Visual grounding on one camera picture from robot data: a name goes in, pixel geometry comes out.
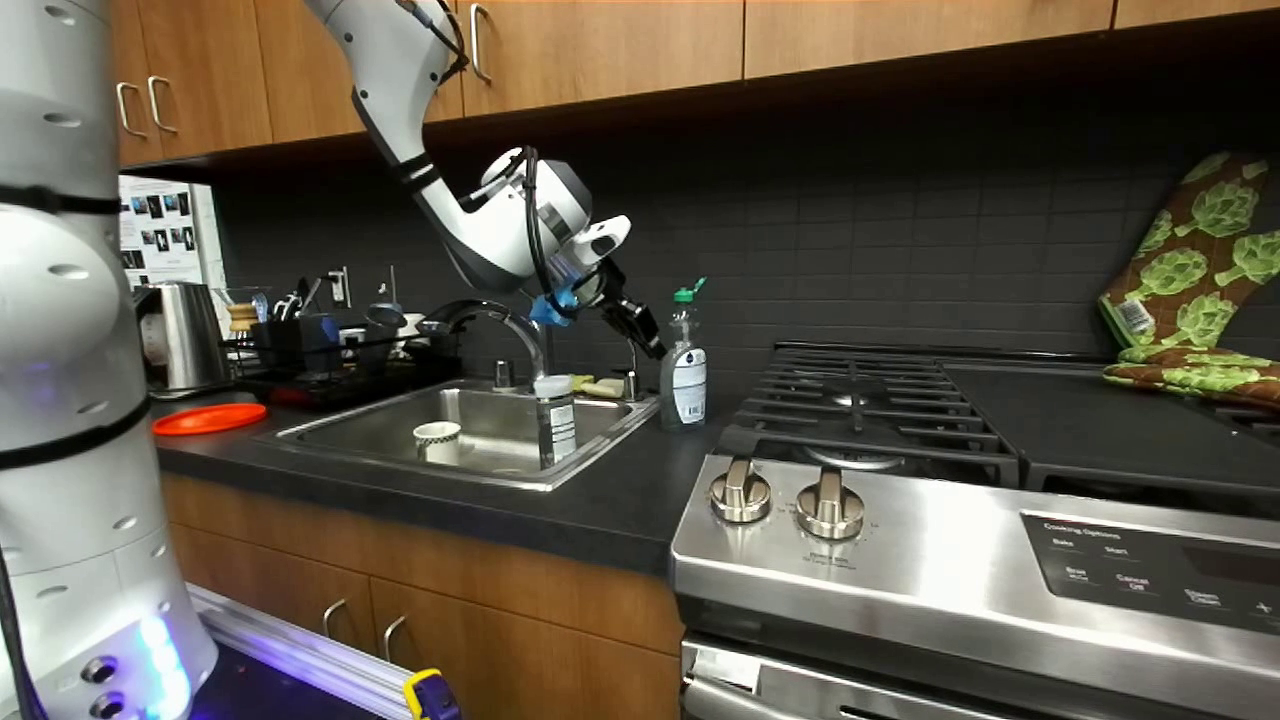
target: dish soap bottle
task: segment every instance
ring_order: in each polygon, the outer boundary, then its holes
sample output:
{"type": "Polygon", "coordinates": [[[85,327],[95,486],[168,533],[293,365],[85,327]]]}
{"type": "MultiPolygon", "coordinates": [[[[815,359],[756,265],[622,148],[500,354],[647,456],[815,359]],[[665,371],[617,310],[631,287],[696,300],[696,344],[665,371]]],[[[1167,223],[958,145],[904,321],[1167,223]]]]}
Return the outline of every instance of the dish soap bottle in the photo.
{"type": "Polygon", "coordinates": [[[671,349],[658,367],[658,415],[666,429],[692,429],[708,415],[708,354],[692,339],[692,300],[702,292],[702,278],[692,287],[677,287],[671,349]]]}

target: stainless steel sink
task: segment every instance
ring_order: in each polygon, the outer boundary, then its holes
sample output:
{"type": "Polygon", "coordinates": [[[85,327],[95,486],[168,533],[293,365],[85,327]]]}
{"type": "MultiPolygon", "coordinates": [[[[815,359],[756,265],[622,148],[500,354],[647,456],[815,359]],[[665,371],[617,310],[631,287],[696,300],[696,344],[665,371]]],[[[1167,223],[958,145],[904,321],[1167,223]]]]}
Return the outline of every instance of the stainless steel sink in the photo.
{"type": "Polygon", "coordinates": [[[283,429],[287,451],[550,493],[656,415],[656,402],[573,402],[452,380],[283,429]]]}

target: stainless steel oven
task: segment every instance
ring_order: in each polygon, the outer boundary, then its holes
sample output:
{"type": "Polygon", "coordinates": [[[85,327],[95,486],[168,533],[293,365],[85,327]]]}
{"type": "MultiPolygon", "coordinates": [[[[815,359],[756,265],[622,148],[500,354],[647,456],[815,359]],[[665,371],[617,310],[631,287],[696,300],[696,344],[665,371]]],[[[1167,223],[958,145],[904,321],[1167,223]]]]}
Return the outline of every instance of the stainless steel oven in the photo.
{"type": "Polygon", "coordinates": [[[671,540],[682,714],[1272,718],[1274,415],[780,349],[671,540]]]}

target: kettle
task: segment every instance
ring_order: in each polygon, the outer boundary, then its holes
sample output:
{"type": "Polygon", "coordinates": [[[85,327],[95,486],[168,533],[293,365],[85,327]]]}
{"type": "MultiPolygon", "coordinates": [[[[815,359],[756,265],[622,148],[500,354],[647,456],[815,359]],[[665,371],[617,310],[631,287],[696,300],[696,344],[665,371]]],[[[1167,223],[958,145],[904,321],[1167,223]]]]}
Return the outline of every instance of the kettle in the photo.
{"type": "Polygon", "coordinates": [[[232,385],[207,286],[138,287],[137,327],[155,402],[182,402],[232,385]]]}

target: wooden cabinet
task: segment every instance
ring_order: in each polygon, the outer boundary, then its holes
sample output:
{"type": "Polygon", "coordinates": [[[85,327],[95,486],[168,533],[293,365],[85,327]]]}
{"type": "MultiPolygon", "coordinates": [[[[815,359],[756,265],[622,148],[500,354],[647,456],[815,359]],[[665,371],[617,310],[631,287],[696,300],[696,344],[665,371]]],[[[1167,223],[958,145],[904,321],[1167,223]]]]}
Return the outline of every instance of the wooden cabinet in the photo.
{"type": "MultiPolygon", "coordinates": [[[[255,0],[265,83],[276,145],[365,131],[350,110],[350,73],[303,0],[255,0]]],[[[458,81],[449,81],[426,119],[458,117],[458,81]]]]}
{"type": "Polygon", "coordinates": [[[1114,0],[1114,28],[1280,14],[1280,0],[1114,0]]]}
{"type": "Polygon", "coordinates": [[[252,0],[114,0],[111,17],[123,166],[270,141],[252,0]]]}
{"type": "Polygon", "coordinates": [[[111,0],[111,81],[119,117],[114,159],[123,170],[163,159],[159,127],[146,117],[146,50],[138,0],[111,0]]]}
{"type": "Polygon", "coordinates": [[[377,648],[367,576],[361,571],[193,529],[182,529],[177,553],[182,576],[200,589],[216,589],[225,596],[234,596],[238,605],[325,632],[350,648],[377,648]]]}
{"type": "Polygon", "coordinates": [[[935,56],[1111,28],[1111,0],[744,0],[744,77],[935,56]]]}
{"type": "Polygon", "coordinates": [[[163,476],[193,585],[449,671],[468,718],[681,718],[681,617],[656,576],[163,476]]]}
{"type": "Polygon", "coordinates": [[[464,117],[740,81],[740,0],[464,0],[464,117]]]}
{"type": "Polygon", "coordinates": [[[394,630],[386,656],[407,669],[445,669],[475,720],[681,718],[671,651],[382,580],[371,585],[371,617],[394,630]]]}

